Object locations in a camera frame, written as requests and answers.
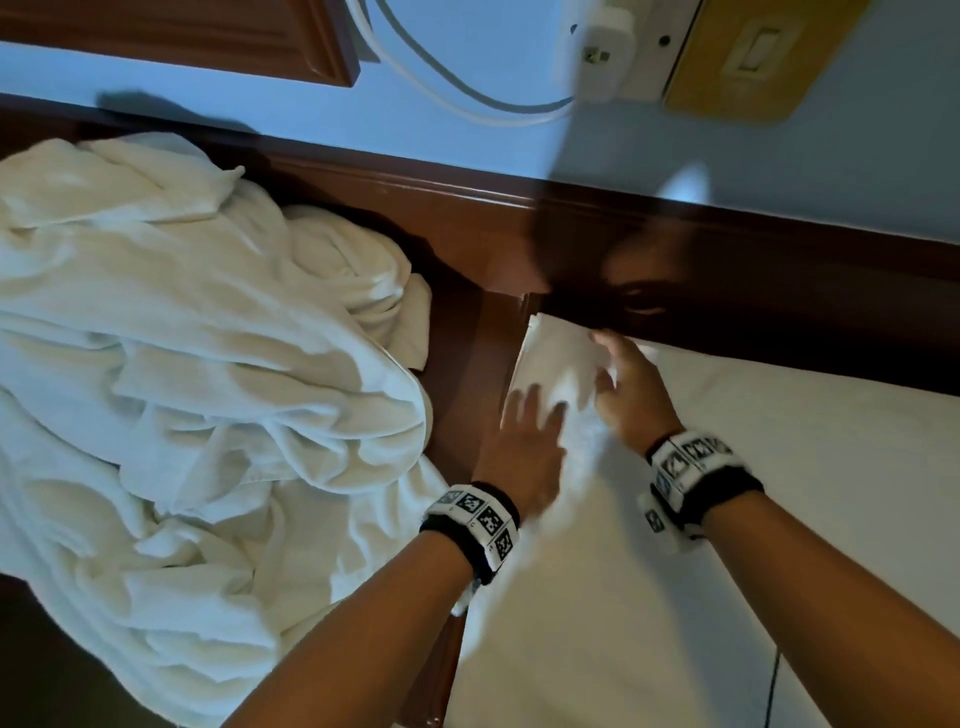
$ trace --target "white cable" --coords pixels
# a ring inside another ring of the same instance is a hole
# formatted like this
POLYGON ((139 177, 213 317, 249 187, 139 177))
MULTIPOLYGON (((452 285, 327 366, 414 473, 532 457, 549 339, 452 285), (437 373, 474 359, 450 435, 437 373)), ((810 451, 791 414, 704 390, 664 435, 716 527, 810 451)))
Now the white cable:
POLYGON ((484 116, 483 114, 474 113, 473 111, 468 111, 467 109, 458 107, 456 104, 450 103, 443 96, 426 85, 413 73, 407 70, 406 66, 390 55, 387 49, 380 44, 376 34, 373 32, 373 27, 367 21, 367 17, 364 15, 363 8, 360 6, 360 0, 347 0, 347 9, 350 12, 350 16, 353 18, 353 22, 357 26, 357 31, 359 31, 360 37, 366 41, 367 45, 370 46, 370 49, 377 55, 378 58, 380 58, 381 61, 390 65, 394 71, 400 74, 400 76, 405 78, 420 91, 429 96, 434 103, 442 106, 448 111, 453 111, 453 113, 459 116, 463 116, 465 119, 469 119, 477 124, 484 124, 490 127, 532 127, 536 124, 549 124, 551 121, 556 121, 557 119, 563 118, 573 111, 573 107, 576 104, 575 101, 567 104, 565 107, 557 109, 556 111, 531 114, 529 116, 524 115, 517 118, 511 118, 509 116, 484 116))

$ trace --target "hand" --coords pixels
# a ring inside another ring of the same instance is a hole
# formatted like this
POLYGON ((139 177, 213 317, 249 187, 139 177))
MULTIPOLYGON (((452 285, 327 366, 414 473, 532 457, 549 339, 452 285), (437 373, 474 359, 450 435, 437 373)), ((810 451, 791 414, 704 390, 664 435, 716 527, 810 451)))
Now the hand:
POLYGON ((502 421, 484 437, 473 479, 510 496, 521 521, 541 514, 560 492, 566 450, 558 440, 565 414, 566 404, 557 404, 540 429, 540 386, 534 384, 526 396, 518 390, 510 393, 502 421))
POLYGON ((617 379, 614 386, 610 372, 597 369, 596 410, 624 445, 645 455, 660 438, 682 432, 660 372, 634 343, 608 329, 590 338, 610 352, 617 379))

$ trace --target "blue wall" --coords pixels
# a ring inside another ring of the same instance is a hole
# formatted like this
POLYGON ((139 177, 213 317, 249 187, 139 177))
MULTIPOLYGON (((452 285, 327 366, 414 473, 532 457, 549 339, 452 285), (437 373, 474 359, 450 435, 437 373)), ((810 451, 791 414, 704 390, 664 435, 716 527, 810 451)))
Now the blue wall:
MULTIPOLYGON (((454 72, 519 104, 558 95, 549 76, 559 5, 392 0, 454 72)), ((372 17, 384 42, 431 78, 373 5, 372 17)), ((647 194, 702 162, 718 205, 960 241, 957 27, 955 0, 875 0, 802 106, 773 128, 617 102, 493 129, 437 109, 382 64, 365 63, 356 87, 340 89, 3 43, 0 91, 125 110, 140 92, 264 134, 647 194)))

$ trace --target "thin black wire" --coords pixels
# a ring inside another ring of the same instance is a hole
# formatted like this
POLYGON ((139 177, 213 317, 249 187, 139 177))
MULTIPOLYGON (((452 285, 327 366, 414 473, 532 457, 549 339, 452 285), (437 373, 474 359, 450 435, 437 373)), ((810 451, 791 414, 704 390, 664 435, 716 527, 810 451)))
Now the thin black wire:
POLYGON ((770 678, 770 692, 767 693, 767 717, 763 721, 763 728, 770 728, 770 715, 774 710, 774 690, 777 688, 777 673, 780 671, 780 651, 774 657, 774 674, 770 678))
POLYGON ((573 97, 570 96, 568 98, 561 99, 560 101, 552 101, 549 104, 508 104, 504 101, 497 101, 485 93, 481 93, 472 86, 467 85, 465 81, 454 74, 453 71, 451 71, 445 65, 440 63, 426 48, 420 45, 417 42, 417 39, 407 32, 407 29, 403 27, 396 15, 394 15, 394 11, 387 3, 387 0, 373 1, 380 9, 380 12, 383 13, 384 18, 386 18, 387 22, 390 24, 390 27, 394 29, 394 33, 400 37, 400 40, 407 44, 410 50, 420 56, 420 59, 433 68, 433 70, 443 76, 450 85, 454 86, 474 101, 478 101, 484 106, 490 107, 491 109, 497 109, 498 111, 509 111, 510 113, 549 113, 550 111, 562 109, 568 104, 573 103, 573 97))

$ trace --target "wooden bed frame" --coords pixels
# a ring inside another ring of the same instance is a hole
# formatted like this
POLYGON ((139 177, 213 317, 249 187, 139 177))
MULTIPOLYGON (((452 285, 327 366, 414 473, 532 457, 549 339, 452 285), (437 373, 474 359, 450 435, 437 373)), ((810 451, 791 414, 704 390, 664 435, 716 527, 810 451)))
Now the wooden bed frame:
MULTIPOLYGON (((145 130, 180 133, 279 201, 330 207, 403 247, 434 292, 427 454, 450 482, 469 477, 538 310, 960 394, 960 247, 0 95, 0 157, 145 130)), ((462 633, 451 618, 407 700, 409 728, 443 725, 462 633)))

